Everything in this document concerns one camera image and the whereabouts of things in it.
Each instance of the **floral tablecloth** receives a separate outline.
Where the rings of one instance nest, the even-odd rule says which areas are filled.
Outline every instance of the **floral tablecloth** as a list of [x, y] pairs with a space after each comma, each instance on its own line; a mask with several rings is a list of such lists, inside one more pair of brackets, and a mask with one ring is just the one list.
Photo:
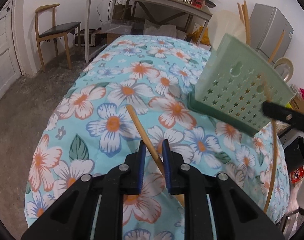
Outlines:
[[[168, 139], [186, 163], [207, 175], [226, 172], [263, 209], [271, 180], [271, 125], [251, 138], [187, 109], [187, 94], [209, 56], [185, 41], [154, 36], [122, 36], [101, 52], [54, 110], [36, 148], [26, 187], [28, 225], [82, 174], [106, 174], [138, 150], [140, 136], [126, 104], [134, 106], [159, 152]], [[285, 213], [289, 199], [278, 144], [267, 213], [273, 222]], [[183, 214], [148, 153], [142, 193], [124, 198], [124, 239], [183, 239]]]

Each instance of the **metal screw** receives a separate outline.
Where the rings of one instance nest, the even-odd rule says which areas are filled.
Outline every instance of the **metal screw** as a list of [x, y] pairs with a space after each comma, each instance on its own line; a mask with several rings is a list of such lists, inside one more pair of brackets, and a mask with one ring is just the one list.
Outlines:
[[89, 175], [89, 174], [84, 174], [81, 177], [81, 180], [84, 182], [89, 181], [90, 179], [91, 179], [91, 175]]
[[286, 120], [289, 121], [289, 120], [291, 120], [291, 119], [292, 119], [292, 114], [288, 114], [288, 115], [286, 116]]
[[190, 168], [191, 168], [190, 165], [188, 165], [186, 163], [181, 165], [181, 169], [184, 170], [184, 171], [188, 171]]
[[120, 166], [119, 166], [119, 170], [120, 171], [127, 171], [128, 170], [128, 165], [127, 164], [121, 164]]
[[227, 180], [227, 179], [228, 179], [228, 176], [227, 176], [225, 173], [220, 173], [220, 174], [219, 174], [219, 179], [220, 179], [220, 180]]

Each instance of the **red bottle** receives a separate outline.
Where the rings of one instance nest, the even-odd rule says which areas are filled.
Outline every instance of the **red bottle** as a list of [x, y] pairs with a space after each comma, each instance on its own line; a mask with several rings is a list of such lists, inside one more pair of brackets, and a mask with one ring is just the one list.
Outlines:
[[198, 8], [202, 8], [204, 0], [192, 0], [192, 5]]

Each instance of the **yellow bag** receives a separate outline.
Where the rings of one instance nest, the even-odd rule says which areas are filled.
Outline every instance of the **yellow bag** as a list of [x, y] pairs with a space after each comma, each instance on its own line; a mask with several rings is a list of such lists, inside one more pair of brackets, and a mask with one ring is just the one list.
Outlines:
[[[203, 30], [203, 27], [201, 26], [198, 30], [196, 30], [192, 35], [190, 34], [189, 36], [191, 36], [191, 39], [197, 43], [199, 36], [201, 35], [201, 32]], [[203, 34], [202, 40], [201, 40], [202, 44], [208, 45], [210, 46], [210, 40], [208, 37], [208, 28], [206, 27], [205, 32]]]

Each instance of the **refrigerator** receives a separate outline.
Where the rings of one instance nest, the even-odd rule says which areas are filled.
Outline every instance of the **refrigerator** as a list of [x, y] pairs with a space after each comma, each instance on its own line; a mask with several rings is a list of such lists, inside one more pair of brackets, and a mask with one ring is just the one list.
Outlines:
[[256, 3], [250, 17], [251, 47], [266, 61], [270, 58], [282, 31], [284, 37], [271, 64], [284, 56], [292, 39], [293, 28], [276, 7]]

